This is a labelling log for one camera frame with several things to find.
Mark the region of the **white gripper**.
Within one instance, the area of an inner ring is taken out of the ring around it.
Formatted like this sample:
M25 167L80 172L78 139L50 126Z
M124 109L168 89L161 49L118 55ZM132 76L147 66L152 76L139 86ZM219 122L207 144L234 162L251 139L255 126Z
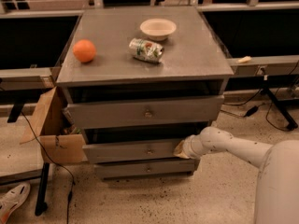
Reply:
M207 154L207 148L203 145L199 135L191 135L175 147L173 154L182 159L199 160Z

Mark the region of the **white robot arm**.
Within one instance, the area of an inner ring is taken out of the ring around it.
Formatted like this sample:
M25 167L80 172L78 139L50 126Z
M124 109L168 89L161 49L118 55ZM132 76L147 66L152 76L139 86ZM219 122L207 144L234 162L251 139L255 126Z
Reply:
M174 155L199 160L226 151L258 169L254 224L299 224L299 141L271 145L207 127L178 143Z

